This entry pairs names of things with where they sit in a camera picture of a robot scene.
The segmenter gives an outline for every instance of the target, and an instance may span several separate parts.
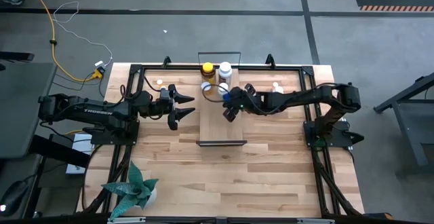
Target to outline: white cable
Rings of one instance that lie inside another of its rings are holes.
[[[56,17],[56,12],[59,10],[59,9],[61,9],[63,6],[65,6],[65,5],[68,5],[68,4],[72,4],[72,3],[76,3],[77,4],[77,11],[67,20],[67,21],[59,21],[59,20],[57,20],[57,17]],[[106,45],[104,45],[104,44],[102,44],[102,43],[94,43],[94,42],[91,42],[91,41],[89,41],[89,39],[87,39],[87,38],[85,38],[85,37],[80,37],[79,35],[77,35],[77,34],[75,34],[73,31],[68,31],[66,28],[64,28],[60,23],[68,23],[68,22],[70,22],[72,19],[73,19],[73,17],[77,14],[79,12],[79,2],[78,1],[72,1],[72,2],[68,2],[68,3],[63,3],[60,7],[58,7],[58,9],[56,9],[56,11],[54,11],[54,13],[53,13],[53,21],[56,23],[56,24],[58,24],[60,27],[62,27],[62,29],[64,30],[64,31],[66,31],[67,33],[70,33],[70,34],[73,34],[74,36],[76,36],[77,38],[80,38],[80,39],[83,39],[83,40],[86,40],[89,44],[92,44],[92,45],[99,45],[99,46],[103,46],[104,48],[106,48],[107,49],[107,51],[110,53],[110,60],[108,60],[108,62],[105,64],[104,63],[104,66],[105,67],[107,67],[110,63],[111,63],[111,60],[113,59],[113,53],[109,50],[109,48],[106,46]]]

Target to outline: gray concrete floor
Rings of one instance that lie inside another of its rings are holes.
[[[146,10],[284,10],[300,11],[300,0],[46,0],[49,7],[80,1],[94,9]],[[355,0],[308,0],[311,11],[357,12]],[[27,0],[24,7],[40,7]],[[352,131],[365,136],[355,146],[355,167],[366,212],[389,212],[396,219],[434,220],[433,178],[399,180],[395,171],[414,164],[392,111],[382,115],[372,107],[434,70],[432,18],[312,18],[321,64],[330,64],[338,82],[359,87],[363,108],[348,115]],[[264,62],[272,53],[276,62],[312,64],[302,16],[156,16],[77,15],[65,26],[113,51],[115,62],[197,62],[198,52],[240,51],[241,62]],[[95,62],[107,61],[104,48],[88,45],[56,27],[57,57],[77,77],[85,77]],[[0,14],[0,50],[32,52],[35,62],[52,62],[50,24],[45,14]],[[55,78],[64,86],[77,84]],[[102,82],[105,91],[107,80]],[[53,86],[51,93],[101,99],[98,86],[75,92]],[[60,122],[68,132],[82,127]],[[48,131],[38,129],[48,135]],[[40,210],[70,214],[77,190],[44,192]]]

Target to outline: yellow bottle cap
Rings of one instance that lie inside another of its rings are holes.
[[[202,65],[202,69],[206,73],[212,72],[213,68],[214,68],[214,65],[212,65],[212,63],[210,63],[210,62],[206,62],[205,64]]]

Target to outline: wooden board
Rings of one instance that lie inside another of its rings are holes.
[[[231,77],[231,88],[239,86],[238,69],[233,69]],[[218,94],[218,88],[213,87],[209,98],[212,100],[222,100]],[[243,125],[239,113],[233,122],[228,122],[223,116],[226,108],[221,103],[210,102],[203,96],[199,100],[200,110],[200,135],[199,140],[203,141],[226,141],[228,143],[243,140]]]
[[[130,64],[115,63],[108,81],[106,99],[120,99],[119,86],[126,84]],[[314,66],[317,83],[333,82],[331,66]],[[199,98],[199,71],[147,71],[157,79],[174,83],[177,89]],[[267,91],[281,81],[285,92],[300,90],[298,75],[280,71],[242,71],[239,83],[251,83]],[[199,100],[182,105],[198,107]],[[321,105],[325,113],[327,105]],[[139,139],[132,161],[144,178],[158,178],[157,200],[145,210],[133,208],[132,216],[227,216],[227,217],[319,217],[319,204],[311,153],[305,146],[302,107],[292,107],[272,116],[243,114],[242,147],[198,147],[199,110],[182,119],[171,131],[164,116],[158,121],[140,118]],[[89,204],[106,183],[113,146],[102,146],[87,172],[85,198]],[[354,207],[363,212],[353,161],[343,149],[330,149],[336,184]],[[332,209],[328,188],[325,189]]]

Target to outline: green leaf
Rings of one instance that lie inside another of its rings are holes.
[[[137,195],[137,198],[139,200],[142,200],[142,199],[144,199],[144,198],[146,198],[148,196],[151,196],[151,191],[149,191],[149,189],[146,186],[142,185],[142,187],[140,188],[140,190],[141,190],[140,194]]]
[[[155,184],[157,184],[158,179],[148,179],[143,182],[143,185],[145,185],[149,191],[153,191],[155,188]]]
[[[143,176],[142,173],[140,172],[140,170],[137,168],[137,166],[131,162],[131,166],[130,166],[130,172],[128,173],[128,181],[131,184],[135,184],[137,186],[140,186],[141,184],[143,184]]]
[[[148,202],[149,198],[145,198],[143,200],[139,200],[138,205],[141,207],[141,209],[144,209],[144,206],[146,205],[146,203]]]
[[[127,193],[121,191],[120,189],[118,189],[118,187],[120,187],[120,186],[122,186],[122,185],[125,185],[125,184],[128,184],[128,183],[107,183],[107,184],[103,184],[103,185],[101,185],[101,187],[103,187],[103,188],[109,190],[110,192],[112,192],[112,193],[114,193],[114,194],[117,194],[117,195],[123,197],[123,196],[125,196]]]
[[[126,194],[132,194],[132,195],[137,195],[138,193],[140,193],[140,187],[139,186],[135,186],[134,184],[131,183],[125,183],[122,185],[118,185],[116,187],[117,190],[122,191],[123,193]]]
[[[138,203],[138,199],[134,195],[127,194],[122,198],[120,203],[116,206],[110,216],[110,221],[114,218],[121,216],[123,213],[127,212],[128,209],[135,206]]]

